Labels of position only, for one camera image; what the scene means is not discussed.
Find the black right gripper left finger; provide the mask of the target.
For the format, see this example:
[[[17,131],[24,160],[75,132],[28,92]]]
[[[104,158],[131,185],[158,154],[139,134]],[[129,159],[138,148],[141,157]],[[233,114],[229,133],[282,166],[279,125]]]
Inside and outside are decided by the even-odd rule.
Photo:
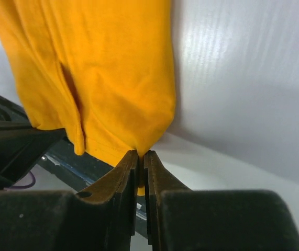
[[[78,193],[0,191],[0,250],[129,250],[138,154]]]

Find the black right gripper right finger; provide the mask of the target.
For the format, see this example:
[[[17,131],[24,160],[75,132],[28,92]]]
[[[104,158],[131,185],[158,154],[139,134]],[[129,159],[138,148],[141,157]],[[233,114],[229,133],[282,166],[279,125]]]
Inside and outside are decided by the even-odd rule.
[[[155,151],[145,154],[143,169],[153,250],[299,250],[299,231],[277,193],[193,191]]]

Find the yellow t shirt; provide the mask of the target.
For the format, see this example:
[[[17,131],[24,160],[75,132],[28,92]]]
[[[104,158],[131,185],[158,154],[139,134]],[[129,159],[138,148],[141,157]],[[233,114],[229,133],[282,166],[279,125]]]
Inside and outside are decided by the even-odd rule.
[[[0,1],[0,41],[34,128],[77,155],[144,156],[175,115],[170,1]]]

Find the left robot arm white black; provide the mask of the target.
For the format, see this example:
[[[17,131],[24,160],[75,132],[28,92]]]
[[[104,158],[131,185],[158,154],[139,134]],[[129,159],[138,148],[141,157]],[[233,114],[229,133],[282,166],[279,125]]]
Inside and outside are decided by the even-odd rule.
[[[64,129],[33,128],[21,106],[0,96],[0,190],[22,179],[64,137]]]

